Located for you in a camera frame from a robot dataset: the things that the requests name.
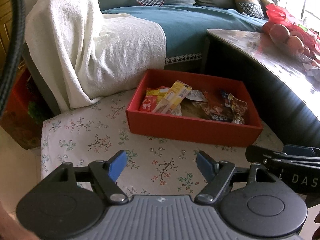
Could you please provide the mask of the dark red snack packet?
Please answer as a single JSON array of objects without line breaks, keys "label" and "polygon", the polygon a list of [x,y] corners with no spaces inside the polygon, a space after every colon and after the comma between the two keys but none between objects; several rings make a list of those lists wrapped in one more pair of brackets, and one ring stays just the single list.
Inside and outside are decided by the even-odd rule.
[{"label": "dark red snack packet", "polygon": [[232,122],[234,114],[232,110],[226,107],[216,96],[207,91],[202,91],[206,102],[193,101],[192,105],[201,110],[201,116],[208,120]]}]

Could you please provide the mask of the silver foil snack packet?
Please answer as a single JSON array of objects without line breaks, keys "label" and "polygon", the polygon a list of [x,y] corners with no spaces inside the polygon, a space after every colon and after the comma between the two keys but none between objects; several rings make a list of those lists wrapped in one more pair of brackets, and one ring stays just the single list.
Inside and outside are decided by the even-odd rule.
[{"label": "silver foil snack packet", "polygon": [[187,100],[192,102],[207,102],[206,97],[200,90],[192,89],[189,93],[185,96]]}]

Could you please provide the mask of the orange snack packet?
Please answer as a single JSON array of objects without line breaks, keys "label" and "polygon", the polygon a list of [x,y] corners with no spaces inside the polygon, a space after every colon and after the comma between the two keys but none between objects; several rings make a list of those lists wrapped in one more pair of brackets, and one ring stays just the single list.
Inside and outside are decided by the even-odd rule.
[{"label": "orange snack packet", "polygon": [[164,86],[161,86],[157,89],[147,88],[145,98],[139,110],[144,112],[152,112],[168,91],[169,88]]}]

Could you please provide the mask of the yellow bread snack packet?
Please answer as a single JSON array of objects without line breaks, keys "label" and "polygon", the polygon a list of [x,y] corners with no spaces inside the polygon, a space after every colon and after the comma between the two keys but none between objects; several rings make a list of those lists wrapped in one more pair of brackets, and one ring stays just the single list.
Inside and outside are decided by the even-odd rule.
[{"label": "yellow bread snack packet", "polygon": [[191,90],[191,86],[177,80],[163,96],[152,113],[172,114]]}]

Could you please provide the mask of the brown silver snack wrapper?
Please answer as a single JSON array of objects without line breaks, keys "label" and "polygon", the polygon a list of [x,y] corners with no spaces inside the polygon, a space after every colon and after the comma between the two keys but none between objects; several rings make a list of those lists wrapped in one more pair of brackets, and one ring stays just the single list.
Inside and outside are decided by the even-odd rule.
[{"label": "brown silver snack wrapper", "polygon": [[222,92],[222,96],[225,99],[225,106],[230,108],[233,113],[232,123],[244,125],[244,115],[248,111],[248,103],[225,91]]}]

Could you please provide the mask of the grey coffee table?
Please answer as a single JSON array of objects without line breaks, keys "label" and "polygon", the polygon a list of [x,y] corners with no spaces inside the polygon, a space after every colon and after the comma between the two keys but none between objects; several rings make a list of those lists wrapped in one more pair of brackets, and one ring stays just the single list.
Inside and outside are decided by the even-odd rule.
[{"label": "grey coffee table", "polygon": [[242,81],[262,120],[284,144],[319,146],[319,82],[268,35],[209,29],[203,55],[210,74]]}]

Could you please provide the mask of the red cardboard box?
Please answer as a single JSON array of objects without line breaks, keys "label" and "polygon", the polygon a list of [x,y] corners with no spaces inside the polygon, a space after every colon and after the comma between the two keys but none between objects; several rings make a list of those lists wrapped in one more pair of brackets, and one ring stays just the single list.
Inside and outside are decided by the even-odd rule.
[{"label": "red cardboard box", "polygon": [[[196,90],[215,93],[224,90],[247,102],[245,124],[140,111],[148,88],[171,87],[177,80]],[[133,134],[204,144],[247,147],[263,131],[258,112],[243,82],[174,70],[148,69],[126,109],[126,117]]]}]

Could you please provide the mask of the white towel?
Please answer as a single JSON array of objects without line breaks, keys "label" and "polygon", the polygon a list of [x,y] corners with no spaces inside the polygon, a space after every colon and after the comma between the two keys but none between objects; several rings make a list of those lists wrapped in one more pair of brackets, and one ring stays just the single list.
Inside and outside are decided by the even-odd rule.
[{"label": "white towel", "polygon": [[135,88],[147,69],[163,69],[158,23],[103,14],[98,0],[38,0],[26,19],[31,58],[60,111]]}]

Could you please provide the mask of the teal sofa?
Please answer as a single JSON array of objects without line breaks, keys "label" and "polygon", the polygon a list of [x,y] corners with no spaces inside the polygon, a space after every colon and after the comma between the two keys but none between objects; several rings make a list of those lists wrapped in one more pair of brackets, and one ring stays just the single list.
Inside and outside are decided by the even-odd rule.
[{"label": "teal sofa", "polygon": [[164,0],[160,7],[143,7],[136,0],[98,0],[104,14],[125,13],[158,23],[167,39],[167,65],[200,61],[207,29],[260,32],[264,18],[255,18],[237,11],[197,5],[195,0]]}]

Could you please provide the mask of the red plastic bag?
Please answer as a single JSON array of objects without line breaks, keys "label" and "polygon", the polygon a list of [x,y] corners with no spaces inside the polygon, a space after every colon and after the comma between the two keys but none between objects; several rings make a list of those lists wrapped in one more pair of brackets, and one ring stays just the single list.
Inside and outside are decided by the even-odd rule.
[{"label": "red plastic bag", "polygon": [[282,8],[274,3],[267,5],[266,14],[268,21],[263,25],[263,33],[269,34],[270,29],[275,24],[282,24],[289,31],[297,31],[303,37],[303,42],[308,48],[319,54],[319,34],[311,28],[303,26],[299,21],[289,13],[285,8]]}]

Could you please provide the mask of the patterned throw pillow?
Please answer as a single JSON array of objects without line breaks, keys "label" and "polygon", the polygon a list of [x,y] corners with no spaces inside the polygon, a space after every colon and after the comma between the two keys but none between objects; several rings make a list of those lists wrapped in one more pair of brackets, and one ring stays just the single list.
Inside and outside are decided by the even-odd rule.
[{"label": "patterned throw pillow", "polygon": [[258,0],[234,0],[238,11],[244,15],[263,19],[264,13]]}]

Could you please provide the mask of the wooden cabinet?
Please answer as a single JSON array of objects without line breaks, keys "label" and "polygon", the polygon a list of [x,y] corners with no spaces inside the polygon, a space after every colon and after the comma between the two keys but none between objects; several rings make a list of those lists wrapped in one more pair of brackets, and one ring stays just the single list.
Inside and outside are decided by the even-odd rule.
[{"label": "wooden cabinet", "polygon": [[12,4],[11,0],[0,0],[0,69],[7,57],[12,30]]}]

